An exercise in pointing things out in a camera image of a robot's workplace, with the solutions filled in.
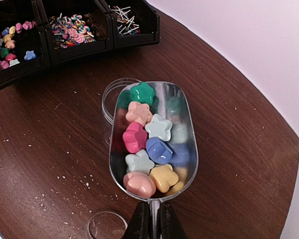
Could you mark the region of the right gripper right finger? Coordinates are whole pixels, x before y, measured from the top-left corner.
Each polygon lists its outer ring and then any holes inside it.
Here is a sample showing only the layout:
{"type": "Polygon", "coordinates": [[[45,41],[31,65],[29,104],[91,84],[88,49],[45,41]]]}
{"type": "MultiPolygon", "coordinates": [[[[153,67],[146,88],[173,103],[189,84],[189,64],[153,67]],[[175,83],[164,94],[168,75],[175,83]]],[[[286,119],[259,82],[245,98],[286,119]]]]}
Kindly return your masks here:
{"type": "Polygon", "coordinates": [[[170,202],[160,206],[160,234],[162,239],[186,239],[187,235],[170,202]]]}

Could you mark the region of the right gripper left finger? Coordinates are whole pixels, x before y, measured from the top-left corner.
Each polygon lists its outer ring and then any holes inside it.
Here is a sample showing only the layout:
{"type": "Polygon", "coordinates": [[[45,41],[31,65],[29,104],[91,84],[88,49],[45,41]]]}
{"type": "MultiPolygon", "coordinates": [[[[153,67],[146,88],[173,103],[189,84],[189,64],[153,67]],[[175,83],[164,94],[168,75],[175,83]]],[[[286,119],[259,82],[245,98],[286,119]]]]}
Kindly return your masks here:
{"type": "Polygon", "coordinates": [[[149,237],[150,208],[147,202],[139,202],[132,215],[123,239],[147,239],[149,237]]]}

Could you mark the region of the pink heart candy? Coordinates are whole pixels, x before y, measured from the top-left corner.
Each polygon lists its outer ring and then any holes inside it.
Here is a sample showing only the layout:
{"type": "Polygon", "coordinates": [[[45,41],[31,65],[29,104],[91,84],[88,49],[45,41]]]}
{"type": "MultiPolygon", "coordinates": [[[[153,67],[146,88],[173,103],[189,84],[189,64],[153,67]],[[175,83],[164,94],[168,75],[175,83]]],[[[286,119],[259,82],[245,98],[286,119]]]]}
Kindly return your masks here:
{"type": "Polygon", "coordinates": [[[127,191],[142,198],[150,198],[156,192],[153,180],[141,172],[127,173],[123,178],[123,184],[127,191]]]}

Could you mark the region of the yellow star candy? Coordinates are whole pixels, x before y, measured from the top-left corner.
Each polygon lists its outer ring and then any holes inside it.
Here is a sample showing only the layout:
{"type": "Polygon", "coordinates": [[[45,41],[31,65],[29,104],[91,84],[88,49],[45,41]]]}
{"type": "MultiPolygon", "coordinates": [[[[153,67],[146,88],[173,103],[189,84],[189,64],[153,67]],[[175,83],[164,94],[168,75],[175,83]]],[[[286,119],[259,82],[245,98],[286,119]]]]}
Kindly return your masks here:
{"type": "Polygon", "coordinates": [[[174,186],[179,181],[178,174],[174,172],[173,167],[170,164],[152,168],[149,176],[161,193],[168,192],[170,187],[174,186]]]}

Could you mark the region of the light teal star candy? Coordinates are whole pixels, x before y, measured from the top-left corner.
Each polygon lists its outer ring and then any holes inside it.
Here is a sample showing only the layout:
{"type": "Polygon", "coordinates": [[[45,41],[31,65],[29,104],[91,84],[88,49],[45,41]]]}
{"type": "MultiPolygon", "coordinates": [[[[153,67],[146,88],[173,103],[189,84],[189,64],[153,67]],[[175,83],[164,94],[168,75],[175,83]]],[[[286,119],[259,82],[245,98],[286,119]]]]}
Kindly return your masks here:
{"type": "Polygon", "coordinates": [[[155,166],[155,163],[150,160],[144,149],[141,149],[135,154],[128,154],[125,157],[125,162],[127,165],[126,173],[140,172],[149,175],[151,169],[155,166]]]}

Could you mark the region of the magenta star candy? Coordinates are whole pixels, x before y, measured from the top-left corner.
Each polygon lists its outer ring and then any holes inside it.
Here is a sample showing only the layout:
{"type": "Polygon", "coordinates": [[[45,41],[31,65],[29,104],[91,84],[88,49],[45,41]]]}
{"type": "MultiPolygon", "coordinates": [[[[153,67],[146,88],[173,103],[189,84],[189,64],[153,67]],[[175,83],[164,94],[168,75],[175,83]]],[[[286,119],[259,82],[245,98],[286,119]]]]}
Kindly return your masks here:
{"type": "Polygon", "coordinates": [[[137,122],[132,122],[123,133],[123,141],[129,153],[137,153],[146,148],[148,133],[143,126],[137,122]]]}

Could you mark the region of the pale blue star candy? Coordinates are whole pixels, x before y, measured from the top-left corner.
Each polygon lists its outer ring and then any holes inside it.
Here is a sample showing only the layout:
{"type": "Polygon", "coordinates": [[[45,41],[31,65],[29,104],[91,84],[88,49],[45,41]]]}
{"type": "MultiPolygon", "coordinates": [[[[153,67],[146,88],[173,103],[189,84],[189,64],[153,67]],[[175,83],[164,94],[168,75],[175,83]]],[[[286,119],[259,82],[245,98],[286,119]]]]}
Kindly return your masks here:
{"type": "Polygon", "coordinates": [[[150,122],[145,125],[149,138],[157,137],[162,141],[171,139],[172,121],[164,119],[159,114],[154,114],[150,122]]]}

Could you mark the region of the peach star candy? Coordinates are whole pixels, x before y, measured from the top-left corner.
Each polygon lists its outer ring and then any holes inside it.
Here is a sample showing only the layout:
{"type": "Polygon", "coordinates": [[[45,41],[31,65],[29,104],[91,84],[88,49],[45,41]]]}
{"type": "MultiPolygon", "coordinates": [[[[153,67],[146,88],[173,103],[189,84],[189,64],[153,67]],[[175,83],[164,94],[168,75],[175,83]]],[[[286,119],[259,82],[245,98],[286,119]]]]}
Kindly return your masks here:
{"type": "Polygon", "coordinates": [[[128,122],[137,122],[141,126],[145,126],[152,119],[150,107],[146,103],[131,101],[126,114],[128,122]]]}

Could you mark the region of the green star candy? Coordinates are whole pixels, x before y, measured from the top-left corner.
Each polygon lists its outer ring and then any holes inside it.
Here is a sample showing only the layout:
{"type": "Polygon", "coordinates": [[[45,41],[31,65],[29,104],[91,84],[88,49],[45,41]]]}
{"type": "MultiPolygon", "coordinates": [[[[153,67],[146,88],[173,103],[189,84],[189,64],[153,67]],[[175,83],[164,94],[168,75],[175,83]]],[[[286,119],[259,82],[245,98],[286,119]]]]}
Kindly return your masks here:
{"type": "Polygon", "coordinates": [[[152,106],[155,90],[148,83],[142,82],[130,89],[132,101],[152,106]]]}

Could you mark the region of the clear plastic jar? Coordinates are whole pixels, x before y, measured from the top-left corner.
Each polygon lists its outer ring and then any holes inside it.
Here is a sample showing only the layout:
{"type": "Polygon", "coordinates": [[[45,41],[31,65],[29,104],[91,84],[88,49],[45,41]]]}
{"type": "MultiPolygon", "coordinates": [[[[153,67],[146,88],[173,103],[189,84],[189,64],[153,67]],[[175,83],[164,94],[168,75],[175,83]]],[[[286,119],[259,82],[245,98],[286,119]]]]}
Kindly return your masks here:
{"type": "Polygon", "coordinates": [[[120,97],[121,91],[129,91],[129,85],[139,84],[141,80],[134,78],[119,78],[112,81],[104,90],[102,95],[101,110],[102,110],[102,126],[104,143],[106,146],[110,145],[112,126],[114,122],[114,113],[116,104],[119,98],[127,105],[129,93],[123,93],[120,97]]]}

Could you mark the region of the black three-compartment candy bin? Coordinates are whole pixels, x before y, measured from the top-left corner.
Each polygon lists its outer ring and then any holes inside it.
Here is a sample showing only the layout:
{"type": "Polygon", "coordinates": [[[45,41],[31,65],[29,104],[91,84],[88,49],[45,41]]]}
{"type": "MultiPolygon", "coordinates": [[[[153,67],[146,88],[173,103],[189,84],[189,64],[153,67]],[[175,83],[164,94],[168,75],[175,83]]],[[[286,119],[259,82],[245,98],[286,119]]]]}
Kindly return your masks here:
{"type": "Polygon", "coordinates": [[[158,44],[145,0],[0,0],[0,90],[68,61],[158,44]]]}

